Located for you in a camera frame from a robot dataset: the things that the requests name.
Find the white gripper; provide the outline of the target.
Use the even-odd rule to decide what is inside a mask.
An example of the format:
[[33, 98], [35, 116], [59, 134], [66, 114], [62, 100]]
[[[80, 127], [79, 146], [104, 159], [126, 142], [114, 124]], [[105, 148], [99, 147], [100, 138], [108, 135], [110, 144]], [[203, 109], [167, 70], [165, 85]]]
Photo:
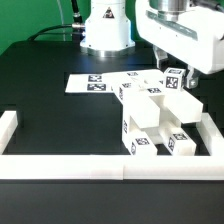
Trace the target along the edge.
[[135, 14], [139, 36], [155, 45], [158, 69], [168, 67], [168, 54], [190, 65], [184, 78], [188, 89], [198, 86], [200, 72], [212, 74], [224, 69], [224, 13], [194, 6], [176, 22], [164, 21], [149, 0], [136, 0]]

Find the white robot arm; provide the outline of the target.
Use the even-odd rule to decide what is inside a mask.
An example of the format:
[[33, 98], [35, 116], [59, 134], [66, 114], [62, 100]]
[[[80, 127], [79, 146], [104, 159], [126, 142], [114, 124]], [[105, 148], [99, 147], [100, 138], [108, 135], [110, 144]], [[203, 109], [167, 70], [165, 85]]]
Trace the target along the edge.
[[198, 85], [200, 73], [224, 70], [224, 7], [216, 0], [136, 0], [135, 16], [158, 68], [169, 55], [188, 65], [187, 88]]

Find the robot base column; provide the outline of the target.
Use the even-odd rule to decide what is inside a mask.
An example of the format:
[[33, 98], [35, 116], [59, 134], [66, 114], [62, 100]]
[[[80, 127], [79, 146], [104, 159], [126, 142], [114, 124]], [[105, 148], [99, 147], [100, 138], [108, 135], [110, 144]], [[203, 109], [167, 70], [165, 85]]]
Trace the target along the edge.
[[91, 0], [80, 48], [83, 53], [98, 57], [117, 57], [135, 50], [125, 0]]

